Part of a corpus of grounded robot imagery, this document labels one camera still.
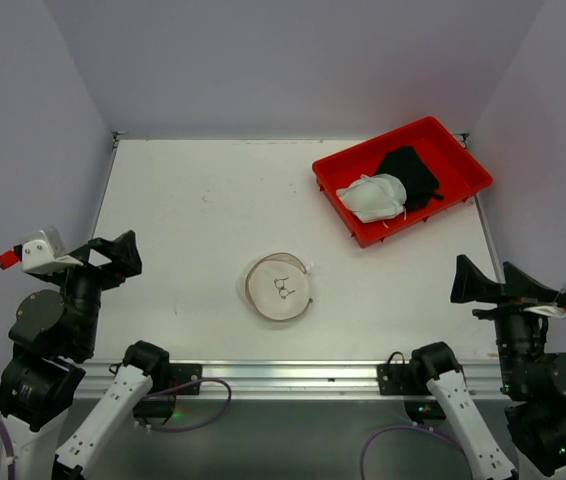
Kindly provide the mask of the pale green bra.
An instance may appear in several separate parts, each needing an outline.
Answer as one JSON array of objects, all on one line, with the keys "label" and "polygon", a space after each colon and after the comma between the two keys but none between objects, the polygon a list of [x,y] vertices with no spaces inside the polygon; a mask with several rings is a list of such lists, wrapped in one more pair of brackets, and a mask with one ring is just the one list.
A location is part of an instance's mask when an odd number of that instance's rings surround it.
[{"label": "pale green bra", "polygon": [[346,209],[364,224],[407,216],[407,191],[389,174],[362,175],[346,188],[336,190]]}]

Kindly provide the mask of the black bra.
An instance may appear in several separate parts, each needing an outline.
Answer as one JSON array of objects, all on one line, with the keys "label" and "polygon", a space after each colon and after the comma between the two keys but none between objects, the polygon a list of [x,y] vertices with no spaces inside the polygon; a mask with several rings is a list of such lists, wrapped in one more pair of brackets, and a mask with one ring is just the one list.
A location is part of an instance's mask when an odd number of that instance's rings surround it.
[{"label": "black bra", "polygon": [[397,178],[406,191],[405,209],[424,209],[431,200],[443,201],[440,183],[412,146],[402,146],[384,155],[375,171]]}]

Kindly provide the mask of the white mesh laundry bag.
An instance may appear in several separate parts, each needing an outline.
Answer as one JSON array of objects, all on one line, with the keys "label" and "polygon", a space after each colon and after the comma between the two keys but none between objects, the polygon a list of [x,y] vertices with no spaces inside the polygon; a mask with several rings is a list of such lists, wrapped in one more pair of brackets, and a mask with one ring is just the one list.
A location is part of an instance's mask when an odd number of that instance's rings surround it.
[{"label": "white mesh laundry bag", "polygon": [[296,321],[313,303],[312,267],[288,252],[265,255],[239,275],[237,292],[245,305],[266,321]]}]

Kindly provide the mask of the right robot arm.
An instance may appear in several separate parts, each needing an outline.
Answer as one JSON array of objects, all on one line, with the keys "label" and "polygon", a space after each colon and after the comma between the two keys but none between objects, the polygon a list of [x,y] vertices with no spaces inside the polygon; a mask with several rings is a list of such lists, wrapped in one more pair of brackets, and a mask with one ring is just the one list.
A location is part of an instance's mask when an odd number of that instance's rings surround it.
[{"label": "right robot arm", "polygon": [[414,350],[409,368],[442,407],[473,478],[566,479],[566,352],[545,350],[550,320],[566,319],[566,288],[546,287],[509,262],[503,275],[492,281],[460,255],[450,300],[480,303],[473,315],[494,325],[502,391],[515,403],[505,416],[516,463],[488,429],[447,344]]}]

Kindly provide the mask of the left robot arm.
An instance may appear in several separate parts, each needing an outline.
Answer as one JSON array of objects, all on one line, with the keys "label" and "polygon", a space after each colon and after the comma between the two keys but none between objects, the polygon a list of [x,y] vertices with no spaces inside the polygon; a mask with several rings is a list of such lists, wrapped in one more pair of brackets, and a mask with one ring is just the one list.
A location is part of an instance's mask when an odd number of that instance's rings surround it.
[{"label": "left robot arm", "polygon": [[136,234],[93,238],[66,251],[53,227],[22,238],[10,253],[23,273],[50,288],[26,296],[8,337],[11,361],[0,380],[0,426],[6,439],[3,479],[85,479],[115,430],[139,401],[167,382],[169,354],[145,341],[129,346],[87,419],[58,441],[94,355],[103,292],[142,272]]}]

